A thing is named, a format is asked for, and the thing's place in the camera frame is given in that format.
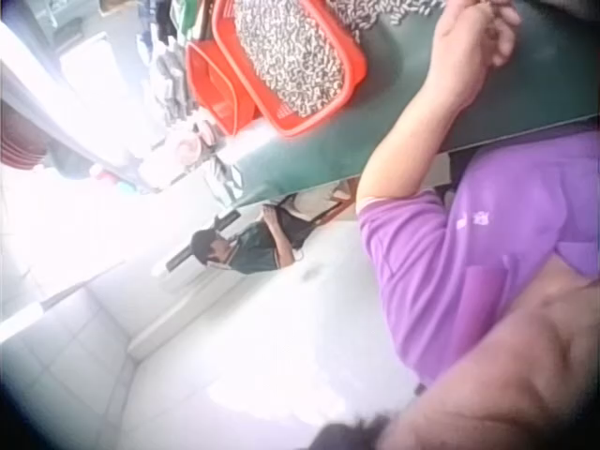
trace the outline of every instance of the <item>orange basket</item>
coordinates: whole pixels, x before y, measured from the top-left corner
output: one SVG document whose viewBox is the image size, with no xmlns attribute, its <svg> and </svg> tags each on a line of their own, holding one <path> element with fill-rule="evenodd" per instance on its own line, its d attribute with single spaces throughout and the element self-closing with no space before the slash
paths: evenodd
<svg viewBox="0 0 600 450">
<path fill-rule="evenodd" d="M 354 88 L 367 75 L 367 60 L 352 37 L 338 24 L 327 10 L 323 0 L 300 0 L 313 17 L 344 67 L 344 82 L 340 93 L 323 109 L 308 117 L 300 117 L 256 75 L 235 34 L 233 0 L 217 0 L 213 10 L 213 34 L 218 46 L 246 87 L 254 102 L 277 131 L 284 136 L 295 136 L 316 127 L 331 117 L 353 94 Z"/>
<path fill-rule="evenodd" d="M 254 118 L 256 105 L 215 41 L 186 47 L 187 81 L 194 96 L 228 135 Z"/>
</svg>

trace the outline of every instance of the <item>white tiled floor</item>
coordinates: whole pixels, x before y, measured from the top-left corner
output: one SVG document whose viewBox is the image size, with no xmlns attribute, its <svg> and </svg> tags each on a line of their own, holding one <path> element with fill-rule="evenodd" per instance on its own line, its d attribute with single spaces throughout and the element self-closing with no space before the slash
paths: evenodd
<svg viewBox="0 0 600 450">
<path fill-rule="evenodd" d="M 140 365 L 121 450 L 300 448 L 326 422 L 407 404 L 416 379 L 394 355 L 352 215 L 304 251 Z"/>
</svg>

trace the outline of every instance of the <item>purple polo shirt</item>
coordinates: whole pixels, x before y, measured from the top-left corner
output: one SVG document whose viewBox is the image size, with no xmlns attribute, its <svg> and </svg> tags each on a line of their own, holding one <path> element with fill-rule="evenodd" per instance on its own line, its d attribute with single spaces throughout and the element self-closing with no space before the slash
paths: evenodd
<svg viewBox="0 0 600 450">
<path fill-rule="evenodd" d="M 359 214 L 402 362 L 431 384 L 498 321 L 556 252 L 598 277 L 600 138 L 586 132 L 478 155 L 451 210 L 433 192 Z"/>
</svg>

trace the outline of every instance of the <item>basket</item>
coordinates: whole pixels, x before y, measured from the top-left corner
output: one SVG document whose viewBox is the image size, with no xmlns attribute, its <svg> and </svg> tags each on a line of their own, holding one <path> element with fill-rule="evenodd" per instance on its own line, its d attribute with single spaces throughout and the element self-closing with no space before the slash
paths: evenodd
<svg viewBox="0 0 600 450">
<path fill-rule="evenodd" d="M 187 80 L 195 98 L 233 136 L 254 118 L 256 105 L 215 41 L 186 46 Z"/>
<path fill-rule="evenodd" d="M 283 136 L 295 136 L 332 117 L 353 94 L 367 75 L 367 60 L 352 37 L 327 10 L 323 0 L 300 0 L 307 13 L 324 31 L 344 67 L 344 81 L 339 94 L 324 108 L 308 117 L 293 112 L 256 75 L 235 33 L 233 0 L 217 0 L 213 10 L 213 34 L 218 46 L 248 93 L 271 124 Z"/>
</svg>

